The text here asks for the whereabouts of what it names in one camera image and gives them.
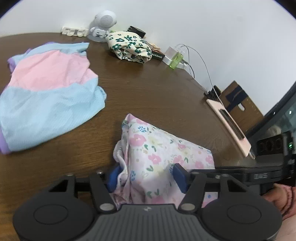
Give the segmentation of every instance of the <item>white wall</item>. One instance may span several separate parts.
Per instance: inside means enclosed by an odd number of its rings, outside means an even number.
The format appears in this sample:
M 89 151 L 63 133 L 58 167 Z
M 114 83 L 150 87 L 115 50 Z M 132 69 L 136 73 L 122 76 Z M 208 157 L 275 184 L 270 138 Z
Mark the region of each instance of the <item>white wall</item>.
M 296 80 L 296 20 L 273 0 L 22 0 L 0 20 L 0 36 L 88 27 L 102 7 L 117 14 L 116 29 L 141 28 L 164 51 L 194 47 L 214 84 L 224 89 L 236 80 L 263 114 Z M 190 57 L 209 90 L 202 61 Z

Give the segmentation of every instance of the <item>green floral cloth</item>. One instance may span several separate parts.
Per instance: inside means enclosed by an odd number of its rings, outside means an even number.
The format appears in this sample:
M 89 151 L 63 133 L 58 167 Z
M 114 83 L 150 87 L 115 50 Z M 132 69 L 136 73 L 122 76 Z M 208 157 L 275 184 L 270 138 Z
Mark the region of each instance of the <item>green floral cloth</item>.
M 152 51 L 139 35 L 119 31 L 108 34 L 107 43 L 118 58 L 145 63 L 152 58 Z

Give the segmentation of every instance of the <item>floral fabric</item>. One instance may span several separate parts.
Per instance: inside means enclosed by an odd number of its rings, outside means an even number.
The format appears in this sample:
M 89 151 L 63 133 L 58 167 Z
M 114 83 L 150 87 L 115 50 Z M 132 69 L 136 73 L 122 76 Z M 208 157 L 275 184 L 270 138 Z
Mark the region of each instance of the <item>floral fabric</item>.
M 210 150 L 169 134 L 132 114 L 122 122 L 122 138 L 116 144 L 114 159 L 123 171 L 111 194 L 120 204 L 164 204 L 179 206 L 184 194 L 172 172 L 175 163 L 185 169 L 214 169 Z M 206 193 L 203 206 L 217 199 L 217 193 Z
M 138 34 L 119 31 L 108 34 L 107 43 L 118 58 L 145 63 L 152 58 L 152 51 Z

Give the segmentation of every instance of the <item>blue gripper pad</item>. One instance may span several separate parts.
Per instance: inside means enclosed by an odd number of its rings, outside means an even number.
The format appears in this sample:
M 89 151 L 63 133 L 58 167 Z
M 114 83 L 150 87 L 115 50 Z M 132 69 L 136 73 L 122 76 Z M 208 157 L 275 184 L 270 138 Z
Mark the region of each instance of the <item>blue gripper pad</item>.
M 106 187 L 109 193 L 115 191 L 117 186 L 117 177 L 121 172 L 122 168 L 119 164 L 116 164 L 116 166 L 110 171 L 106 182 Z
M 173 167 L 173 177 L 181 192 L 186 193 L 189 188 L 188 179 L 190 174 L 180 164 L 175 164 Z

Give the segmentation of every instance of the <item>wood grain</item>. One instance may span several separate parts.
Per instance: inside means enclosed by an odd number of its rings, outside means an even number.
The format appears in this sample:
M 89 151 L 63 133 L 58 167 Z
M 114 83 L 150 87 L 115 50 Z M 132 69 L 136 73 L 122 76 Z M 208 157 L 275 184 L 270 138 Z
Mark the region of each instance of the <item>wood grain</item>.
M 88 42 L 54 33 L 0 38 L 0 91 L 10 81 L 7 59 L 49 41 Z M 200 85 L 184 70 L 152 59 L 145 64 L 119 60 L 107 44 L 91 42 L 90 68 L 107 93 L 106 107 L 80 127 L 26 151 L 0 155 L 0 240 L 18 240 L 12 226 L 16 208 L 65 173 L 87 176 L 114 163 L 113 148 L 128 113 L 180 138 L 212 150 L 215 164 L 236 165 L 242 156 Z
M 230 94 L 238 86 L 234 80 L 220 95 L 220 99 L 224 106 L 229 106 L 230 102 L 226 99 L 226 96 Z M 259 123 L 263 119 L 263 115 L 250 97 L 245 98 L 241 104 L 245 108 L 242 111 L 238 106 L 234 107 L 229 113 L 240 127 L 244 134 L 247 133 L 253 126 Z

